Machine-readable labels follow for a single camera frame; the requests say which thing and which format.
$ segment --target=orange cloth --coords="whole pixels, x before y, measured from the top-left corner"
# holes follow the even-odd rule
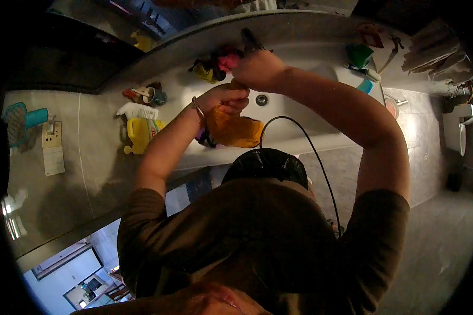
[[[224,146],[254,148],[259,144],[263,123],[249,117],[228,115],[215,107],[207,115],[207,127],[214,140]]]

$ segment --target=drain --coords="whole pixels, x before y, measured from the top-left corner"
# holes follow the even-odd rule
[[[259,106],[264,106],[268,104],[268,96],[263,94],[256,96],[256,104],[258,104]]]

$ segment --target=brown shirt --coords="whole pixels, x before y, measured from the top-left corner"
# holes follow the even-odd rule
[[[312,199],[263,180],[230,181],[170,217],[153,190],[129,203],[117,247],[137,298],[251,261],[241,267],[253,282],[246,293],[274,314],[373,312],[396,273],[410,210],[396,193],[366,192],[337,240]]]

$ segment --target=pink cloth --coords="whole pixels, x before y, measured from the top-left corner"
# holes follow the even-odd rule
[[[219,70],[226,73],[230,73],[234,67],[238,65],[240,58],[237,54],[229,54],[224,57],[217,58],[217,64],[219,65]]]

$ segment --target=hand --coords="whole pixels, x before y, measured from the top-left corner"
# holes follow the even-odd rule
[[[221,110],[228,114],[240,114],[249,104],[249,89],[230,90],[229,84],[218,85],[195,100],[203,114],[214,107],[221,106]]]
[[[232,72],[237,81],[255,91],[280,93],[281,78],[289,68],[271,52],[257,50],[241,59]]]

